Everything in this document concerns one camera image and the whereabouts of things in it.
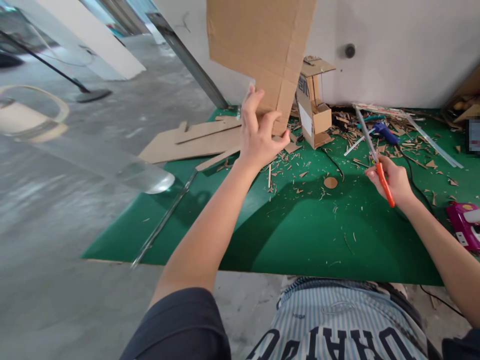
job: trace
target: green cutting mat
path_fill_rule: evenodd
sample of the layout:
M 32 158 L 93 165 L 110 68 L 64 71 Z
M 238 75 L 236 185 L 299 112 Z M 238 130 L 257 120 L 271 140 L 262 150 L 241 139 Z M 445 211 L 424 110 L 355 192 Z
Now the green cutting mat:
M 210 121 L 215 116 L 227 114 L 216 110 Z M 451 132 L 435 120 L 429 119 L 421 126 L 432 137 L 439 134 L 441 137 L 436 138 L 438 144 L 465 166 L 464 169 L 453 168 L 439 155 L 433 157 L 438 165 L 436 170 L 412 164 L 417 186 L 437 193 L 435 213 L 451 230 L 445 212 L 449 195 L 459 202 L 480 203 L 476 199 L 480 195 L 478 159 L 455 151 L 454 146 L 463 144 L 463 135 Z M 403 142 L 407 139 L 407 135 L 402 136 Z M 442 285 L 412 226 L 402 219 L 398 209 L 391 209 L 380 197 L 364 175 L 364 168 L 358 169 L 352 162 L 357 158 L 368 163 L 366 143 L 362 142 L 344 157 L 346 144 L 344 139 L 336 136 L 334 142 L 325 146 L 332 150 L 329 155 L 343 170 L 344 181 L 326 155 L 320 149 L 313 151 L 307 144 L 297 151 L 300 156 L 292 158 L 290 154 L 289 162 L 280 161 L 272 170 L 277 173 L 272 176 L 276 194 L 268 193 L 268 171 L 261 172 L 245 199 L 220 269 Z M 425 157 L 426 151 L 420 150 L 419 153 L 407 154 L 422 164 L 431 160 Z M 161 194 L 140 194 L 82 257 L 132 262 L 194 167 L 204 160 L 168 163 L 165 169 L 176 176 L 175 185 Z M 403 158 L 393 160 L 398 165 L 407 166 Z M 167 262 L 228 173 L 226 169 L 219 172 L 217 169 L 218 166 L 196 176 L 190 191 L 143 258 L 143 263 L 164 265 Z M 300 178 L 299 175 L 306 171 L 308 174 Z M 442 171 L 443 175 L 436 174 L 437 171 Z M 339 181 L 335 189 L 323 185 L 328 173 Z M 458 181 L 459 186 L 450 185 L 448 177 Z M 323 197 L 321 187 L 326 192 Z M 432 193 L 426 195 L 431 200 Z

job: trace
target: scissor blade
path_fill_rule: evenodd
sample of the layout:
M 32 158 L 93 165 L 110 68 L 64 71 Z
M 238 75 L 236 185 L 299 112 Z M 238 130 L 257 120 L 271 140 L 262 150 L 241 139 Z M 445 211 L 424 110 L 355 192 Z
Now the scissor blade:
M 356 111 L 356 117 L 360 122 L 361 131 L 363 132 L 363 136 L 365 137 L 365 141 L 368 145 L 368 150 L 370 151 L 370 155 L 373 158 L 373 161 L 376 164 L 378 164 L 379 158 L 377 157 L 377 153 L 375 152 L 374 144 L 372 142 L 372 138 L 370 137 L 369 131 L 367 129 L 367 125 L 365 124 L 364 117 L 362 116 L 362 113 L 360 112 L 357 105 L 353 104 L 353 107 L 355 108 L 355 111 Z

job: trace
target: scissors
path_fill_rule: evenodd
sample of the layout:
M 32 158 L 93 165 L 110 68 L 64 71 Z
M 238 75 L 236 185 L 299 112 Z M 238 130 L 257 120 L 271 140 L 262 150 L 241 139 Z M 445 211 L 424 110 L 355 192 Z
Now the scissors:
M 385 178 L 384 168 L 382 163 L 379 161 L 379 157 L 377 156 L 377 152 L 375 151 L 374 144 L 372 143 L 372 139 L 370 138 L 369 131 L 367 129 L 367 125 L 365 125 L 365 120 L 362 114 L 360 113 L 359 108 L 354 104 L 353 107 L 356 111 L 356 117 L 358 121 L 360 121 L 361 131 L 363 132 L 363 136 L 365 137 L 365 141 L 368 144 L 368 150 L 370 151 L 370 155 L 373 158 L 373 162 L 375 163 L 376 172 L 378 173 L 378 177 L 380 178 L 380 183 L 385 191 L 386 199 L 388 200 L 388 204 L 391 208 L 395 207 L 394 197 L 390 192 L 389 184 L 387 183 L 387 179 Z

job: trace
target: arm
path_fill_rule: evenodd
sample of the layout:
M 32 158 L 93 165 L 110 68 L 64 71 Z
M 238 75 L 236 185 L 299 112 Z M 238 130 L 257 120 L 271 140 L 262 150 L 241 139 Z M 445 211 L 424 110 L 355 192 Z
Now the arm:
M 425 245 L 452 300 L 470 325 L 480 327 L 480 263 L 455 239 L 415 197 L 407 171 L 386 157 L 380 162 L 388 176 L 388 185 L 397 206 L 407 216 Z M 385 198 L 374 167 L 365 171 Z
M 241 107 L 242 146 L 233 168 L 202 210 L 168 260 L 150 306 L 181 289 L 200 287 L 213 292 L 220 262 L 229 246 L 242 204 L 259 171 L 289 142 L 289 131 L 272 140 L 274 121 L 281 115 L 269 112 L 261 125 L 255 111 L 264 96 L 250 86 Z

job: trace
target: gray floor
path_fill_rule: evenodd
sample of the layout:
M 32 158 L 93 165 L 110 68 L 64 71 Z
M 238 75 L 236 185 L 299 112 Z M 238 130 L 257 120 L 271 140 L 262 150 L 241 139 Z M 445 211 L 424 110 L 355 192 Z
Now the gray floor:
M 73 101 L 75 87 L 38 61 L 0 69 L 0 86 L 33 85 L 70 105 L 67 124 L 133 154 L 156 133 L 205 121 L 213 104 L 166 44 L 129 38 L 128 49 L 147 71 L 132 81 L 103 82 L 86 68 L 73 74 L 113 95 L 90 104 Z M 37 110 L 55 114 L 41 95 L 12 93 Z M 116 359 L 149 303 L 161 269 L 87 262 L 82 251 L 120 214 L 136 192 L 107 185 L 63 160 L 0 137 L 0 354 L 5 359 Z M 270 325 L 279 275 L 220 272 L 215 298 L 234 359 L 244 359 Z M 442 288 L 433 289 L 447 298 Z M 468 324 L 446 306 L 409 286 L 427 334 L 462 336 Z

